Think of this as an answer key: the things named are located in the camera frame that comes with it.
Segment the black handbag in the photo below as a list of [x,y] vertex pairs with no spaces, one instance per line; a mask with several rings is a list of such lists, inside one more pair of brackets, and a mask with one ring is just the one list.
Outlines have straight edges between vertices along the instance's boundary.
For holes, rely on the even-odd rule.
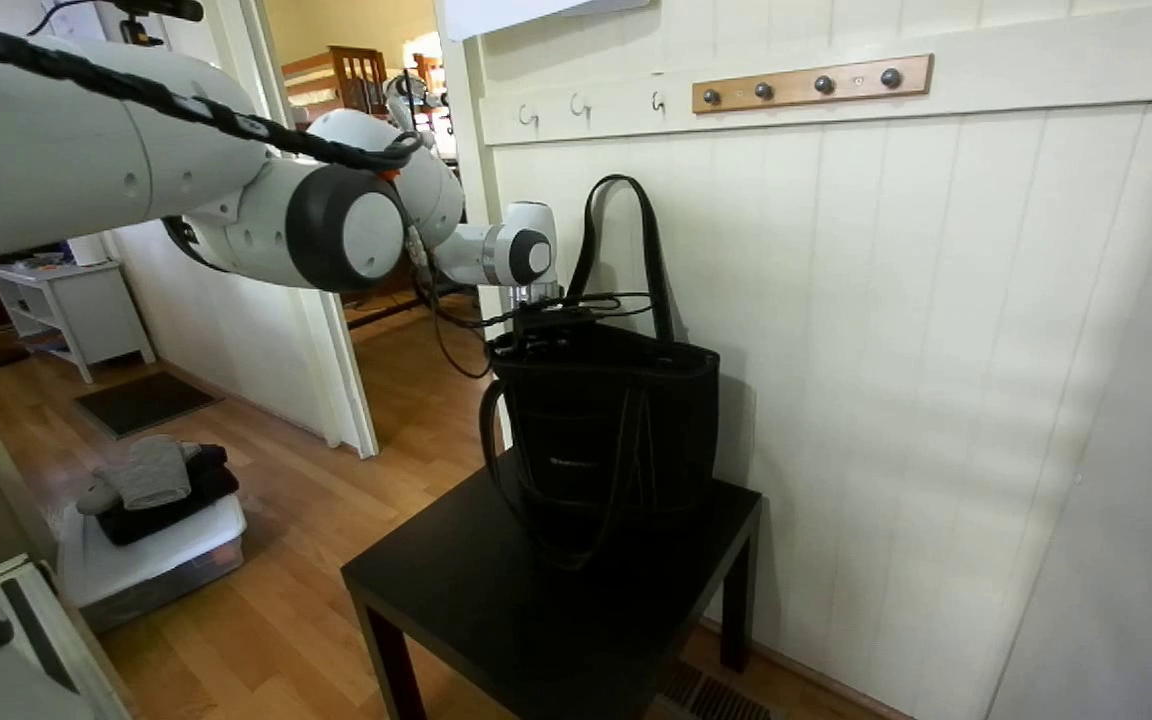
[[[644,271],[657,335],[596,324],[582,285],[600,252],[596,206],[629,186],[644,222]],[[582,569],[614,533],[678,529],[715,462],[720,355],[670,335],[659,229],[631,175],[602,175],[582,202],[582,247],[558,313],[516,317],[487,344],[495,384],[479,399],[479,442],[495,473],[495,404],[502,396],[518,487],[502,492],[531,543],[558,569]]]

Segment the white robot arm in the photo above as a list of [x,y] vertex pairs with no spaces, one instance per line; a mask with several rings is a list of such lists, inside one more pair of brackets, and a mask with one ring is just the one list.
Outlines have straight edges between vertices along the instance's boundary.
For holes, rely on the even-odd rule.
[[[125,43],[62,52],[249,114],[222,71],[186,58]],[[351,148],[400,135],[358,114],[327,114],[311,134]],[[0,64],[0,255],[184,218],[195,255],[290,289],[369,289],[397,269],[409,231],[455,285],[531,285],[546,269],[542,206],[508,207],[502,229],[461,224],[461,206],[455,175],[426,153],[390,182],[327,170]]]

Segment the coat hook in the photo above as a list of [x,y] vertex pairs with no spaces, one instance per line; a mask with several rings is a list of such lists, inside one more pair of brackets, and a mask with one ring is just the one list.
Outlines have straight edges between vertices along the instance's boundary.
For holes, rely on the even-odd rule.
[[510,109],[510,120],[531,129],[531,134],[538,129],[538,115],[526,105]]
[[586,120],[586,115],[593,115],[593,105],[579,99],[579,92],[572,92],[566,114]]

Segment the small table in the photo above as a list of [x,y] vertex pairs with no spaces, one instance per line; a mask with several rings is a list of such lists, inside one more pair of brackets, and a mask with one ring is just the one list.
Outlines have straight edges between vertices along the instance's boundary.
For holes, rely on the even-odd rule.
[[516,715],[644,715],[724,582],[720,662],[745,667],[758,496],[712,485],[676,536],[607,549],[582,574],[542,566],[487,473],[345,566],[389,711],[424,715],[403,631]]

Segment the cable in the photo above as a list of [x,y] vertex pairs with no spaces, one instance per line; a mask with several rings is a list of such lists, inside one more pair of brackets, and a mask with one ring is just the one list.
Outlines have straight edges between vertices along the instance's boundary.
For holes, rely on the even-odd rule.
[[32,33],[22,33],[22,37],[38,37],[38,33],[52,25],[54,13],[76,7],[76,3],[94,3],[94,0],[61,0],[61,3],[52,3],[52,7],[44,13],[44,19],[36,19]]
[[449,335],[445,335],[445,324],[449,324],[445,317],[433,317],[433,341],[437,341],[445,364],[451,364],[465,381],[484,381],[484,378],[492,378],[492,360],[484,360],[484,370],[465,370],[465,364],[451,355]]
[[237,114],[237,109],[217,105],[207,97],[178,97],[157,80],[143,80],[130,71],[113,71],[113,70],[91,64],[76,52],[29,43],[29,39],[6,37],[6,33],[0,33],[0,64],[22,70],[22,71],[36,71],[47,80],[72,80],[94,97],[130,99],[130,105],[143,105],[151,114],[165,114],[165,115],[176,115],[186,123],[207,123],[222,135],[272,143],[281,153],[311,155],[311,161],[345,163],[345,170],[397,172],[424,143],[416,134],[400,134],[385,153],[364,153],[351,143],[335,143],[335,141],[318,141],[318,135],[282,129],[282,123],[253,115],[253,114]]
[[437,289],[437,281],[416,281],[410,289],[416,289],[416,300],[418,300],[437,319],[445,319],[445,324],[451,324],[451,328],[475,328],[475,334],[479,334],[479,328],[492,328],[492,324],[510,319],[510,313],[487,317],[487,319],[449,317],[439,300],[451,298],[451,294],[461,294],[461,285]]

